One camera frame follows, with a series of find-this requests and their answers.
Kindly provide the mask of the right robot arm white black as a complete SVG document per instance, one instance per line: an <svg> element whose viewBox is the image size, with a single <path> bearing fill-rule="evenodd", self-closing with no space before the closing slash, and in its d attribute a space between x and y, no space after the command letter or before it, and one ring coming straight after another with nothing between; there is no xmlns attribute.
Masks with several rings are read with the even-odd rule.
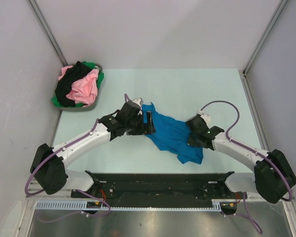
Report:
<svg viewBox="0 0 296 237"><path fill-rule="evenodd" d="M292 200L296 176L281 151L275 149L270 152L242 144L229 137L223 129L208 127L201 115L195 115L185 123L190 129L187 142L190 146L225 154L251 170L251 173L231 173L218 185L221 197L247 192L259 194L272 204Z"/></svg>

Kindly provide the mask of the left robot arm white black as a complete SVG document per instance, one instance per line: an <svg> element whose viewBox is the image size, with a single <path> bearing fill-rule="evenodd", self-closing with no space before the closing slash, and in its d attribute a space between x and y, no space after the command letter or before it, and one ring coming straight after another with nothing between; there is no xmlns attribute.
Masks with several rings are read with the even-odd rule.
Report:
<svg viewBox="0 0 296 237"><path fill-rule="evenodd" d="M150 111L143 111L141 100L125 102L120 110L97 119L94 125L77 137L56 146L42 144L38 147L26 182L25 193L32 180L42 191L53 195L62 189L80 190L92 198L98 194L99 180L90 171L77 172L69 166L90 150L123 135L151 135L155 127Z"/></svg>

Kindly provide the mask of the blue t shirt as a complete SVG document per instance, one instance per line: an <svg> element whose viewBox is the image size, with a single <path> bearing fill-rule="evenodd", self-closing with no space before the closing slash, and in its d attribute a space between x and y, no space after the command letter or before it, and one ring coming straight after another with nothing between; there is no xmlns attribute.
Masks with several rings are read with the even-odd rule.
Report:
<svg viewBox="0 0 296 237"><path fill-rule="evenodd" d="M150 112L156 132L147 134L161 151L169 151L177 155L177 159L185 164L193 162L201 164L204 158L203 149L188 144L190 130L185 122L165 116L156 111L153 103L142 105L143 112Z"/></svg>

